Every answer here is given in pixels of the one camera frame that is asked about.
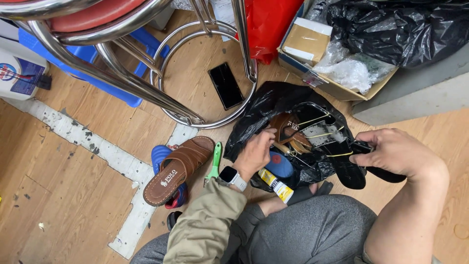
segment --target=cardboard box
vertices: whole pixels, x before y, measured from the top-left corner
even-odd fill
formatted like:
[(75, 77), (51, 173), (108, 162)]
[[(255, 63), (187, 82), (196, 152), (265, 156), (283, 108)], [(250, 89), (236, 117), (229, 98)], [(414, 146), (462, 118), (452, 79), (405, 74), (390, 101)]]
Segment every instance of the cardboard box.
[(332, 27), (297, 17), (282, 50), (300, 62), (316, 65), (331, 41)]
[(300, 6), (300, 9), (298, 10), (295, 17), (293, 18), (293, 21), (291, 22), (290, 27), (287, 30), (287, 33), (285, 34), (282, 42), (280, 43), (280, 47), (277, 48), (279, 52), (279, 64), (286, 70), (297, 75), (305, 83), (313, 87), (318, 87), (322, 91), (332, 95), (338, 100), (341, 100), (341, 101), (369, 100), (371, 97), (376, 95), (376, 93), (378, 93), (383, 88), (383, 86), (389, 81), (389, 79), (397, 71), (397, 68), (393, 70), (384, 80), (373, 84), (370, 90), (368, 91), (368, 93), (363, 95), (363, 94), (360, 94), (356, 89), (350, 90), (332, 81), (326, 76), (318, 74), (317, 72), (312, 70), (312, 67), (309, 64), (306, 64), (300, 61), (298, 58), (294, 58), (293, 56), (289, 55), (282, 49), (282, 47), (284, 47), (285, 45), (288, 35), (290, 34), (293, 26), (295, 25), (296, 19), (298, 17), (303, 17), (304, 14), (308, 11), (308, 7), (309, 7), (309, 0), (306, 0)]

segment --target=glue tube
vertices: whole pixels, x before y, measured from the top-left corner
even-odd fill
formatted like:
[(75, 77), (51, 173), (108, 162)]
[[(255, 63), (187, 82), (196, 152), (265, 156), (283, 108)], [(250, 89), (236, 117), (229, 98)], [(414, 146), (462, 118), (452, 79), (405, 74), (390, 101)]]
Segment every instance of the glue tube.
[(290, 189), (290, 187), (286, 186), (266, 168), (261, 169), (257, 173), (261, 177), (261, 179), (265, 181), (270, 186), (270, 188), (272, 188), (272, 190), (280, 197), (280, 199), (284, 203), (287, 203), (288, 200), (290, 200), (293, 195), (293, 190)]

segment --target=gray pants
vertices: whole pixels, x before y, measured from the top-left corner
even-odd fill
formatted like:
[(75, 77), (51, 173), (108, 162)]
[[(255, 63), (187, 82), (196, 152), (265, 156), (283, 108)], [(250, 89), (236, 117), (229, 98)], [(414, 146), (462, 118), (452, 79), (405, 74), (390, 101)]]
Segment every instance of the gray pants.
[[(230, 228), (225, 264), (352, 264), (376, 214), (345, 195), (323, 195), (264, 217), (257, 204), (246, 207)], [(131, 264), (162, 264), (169, 233), (143, 246)]]

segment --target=white plastic jug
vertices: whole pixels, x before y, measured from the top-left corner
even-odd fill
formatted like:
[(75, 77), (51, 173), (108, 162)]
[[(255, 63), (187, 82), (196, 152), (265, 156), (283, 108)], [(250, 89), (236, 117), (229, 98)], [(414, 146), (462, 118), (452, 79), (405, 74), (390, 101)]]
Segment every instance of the white plastic jug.
[(39, 77), (49, 63), (18, 42), (0, 38), (0, 96), (17, 100), (33, 97)]

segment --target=wooden handle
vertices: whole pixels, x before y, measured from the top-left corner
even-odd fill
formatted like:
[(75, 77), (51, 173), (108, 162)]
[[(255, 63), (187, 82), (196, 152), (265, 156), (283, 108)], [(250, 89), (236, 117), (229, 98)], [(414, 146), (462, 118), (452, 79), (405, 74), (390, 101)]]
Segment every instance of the wooden handle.
[(280, 149), (280, 151), (283, 152), (283, 153), (285, 153), (285, 154), (289, 154), (289, 153), (290, 153), (290, 149), (289, 149), (287, 146), (283, 145), (283, 144), (280, 144), (280, 143), (278, 143), (278, 142), (274, 142), (273, 145), (274, 145), (276, 148)]

